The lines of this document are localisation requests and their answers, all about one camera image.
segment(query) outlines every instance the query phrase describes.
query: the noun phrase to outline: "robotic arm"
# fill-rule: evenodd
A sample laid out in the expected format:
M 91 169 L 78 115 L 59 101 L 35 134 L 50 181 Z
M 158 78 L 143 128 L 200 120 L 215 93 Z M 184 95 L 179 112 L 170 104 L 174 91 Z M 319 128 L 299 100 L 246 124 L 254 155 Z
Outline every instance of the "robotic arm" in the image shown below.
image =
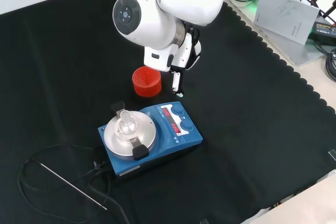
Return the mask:
M 199 59 L 201 44 L 192 24 L 206 26 L 223 0 L 117 0 L 113 21 L 126 39 L 145 47 L 144 64 L 174 73 L 173 91 L 182 96 L 182 76 Z

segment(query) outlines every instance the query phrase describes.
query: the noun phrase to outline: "digital display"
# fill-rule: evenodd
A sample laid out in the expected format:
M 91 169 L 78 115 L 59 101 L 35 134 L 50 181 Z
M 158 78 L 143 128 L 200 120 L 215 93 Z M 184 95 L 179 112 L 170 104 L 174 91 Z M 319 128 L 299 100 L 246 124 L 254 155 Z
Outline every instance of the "digital display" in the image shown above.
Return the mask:
M 175 131 L 175 133 L 181 133 L 179 127 L 177 127 L 172 115 L 170 115 L 169 110 L 167 108 L 162 108 L 163 113 L 165 114 L 165 116 L 167 117 L 167 120 L 170 122 L 173 130 Z

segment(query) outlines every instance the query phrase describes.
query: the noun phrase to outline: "black mat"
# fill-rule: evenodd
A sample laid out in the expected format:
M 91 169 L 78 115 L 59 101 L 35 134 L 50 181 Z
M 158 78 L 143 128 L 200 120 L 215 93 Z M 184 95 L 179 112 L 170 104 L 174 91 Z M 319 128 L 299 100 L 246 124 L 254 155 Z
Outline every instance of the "black mat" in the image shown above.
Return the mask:
M 115 1 L 50 0 L 0 16 L 1 223 L 63 223 L 23 202 L 19 165 L 55 143 L 100 145 L 97 127 L 119 99 L 131 110 L 179 100 L 204 137 L 188 155 L 114 189 L 131 223 L 240 223 L 334 168 L 334 110 L 229 7 L 201 28 L 202 58 L 185 75 L 185 97 L 170 92 L 172 76 L 164 74 L 164 90 L 146 100 L 131 82 L 143 48 L 114 28 Z M 75 151 L 41 157 L 68 179 L 96 158 Z M 32 170 L 32 183 L 58 183 Z M 75 220 L 96 209 L 71 188 L 31 196 Z M 92 223 L 116 222 L 101 213 Z

